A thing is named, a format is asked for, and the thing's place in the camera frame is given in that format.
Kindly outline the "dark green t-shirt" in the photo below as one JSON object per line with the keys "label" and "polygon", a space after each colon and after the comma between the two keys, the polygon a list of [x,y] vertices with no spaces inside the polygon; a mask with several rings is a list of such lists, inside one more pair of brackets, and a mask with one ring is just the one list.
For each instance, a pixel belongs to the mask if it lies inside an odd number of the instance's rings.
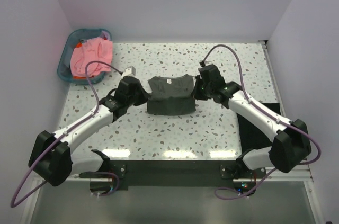
{"label": "dark green t-shirt", "polygon": [[196,111],[193,77],[153,77],[148,81],[151,89],[147,113],[152,115],[179,116]]}

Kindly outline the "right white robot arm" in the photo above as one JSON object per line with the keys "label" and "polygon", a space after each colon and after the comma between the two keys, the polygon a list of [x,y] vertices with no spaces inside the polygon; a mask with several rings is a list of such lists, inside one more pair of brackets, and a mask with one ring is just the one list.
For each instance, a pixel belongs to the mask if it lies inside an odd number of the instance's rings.
{"label": "right white robot arm", "polygon": [[303,121],[291,121],[250,97],[242,85],[225,82],[215,65],[199,69],[194,93],[197,100],[212,99],[242,116],[271,142],[269,147],[246,150],[236,159],[236,172],[240,177],[247,178],[255,169],[263,167],[288,173],[311,153]]}

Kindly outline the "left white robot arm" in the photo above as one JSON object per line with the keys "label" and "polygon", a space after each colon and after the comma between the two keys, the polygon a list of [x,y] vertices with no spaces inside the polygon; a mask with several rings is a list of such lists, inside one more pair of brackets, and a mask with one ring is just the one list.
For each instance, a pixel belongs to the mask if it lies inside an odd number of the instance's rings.
{"label": "left white robot arm", "polygon": [[105,177],[110,171],[110,160],[96,151],[96,158],[72,159],[72,153],[91,135],[103,127],[116,122],[127,113],[131,106],[145,104],[149,94],[141,82],[125,76],[118,88],[102,98],[95,108],[82,118],[53,133],[43,131],[38,134],[28,166],[52,186],[58,186],[69,176],[92,172],[97,177]]}

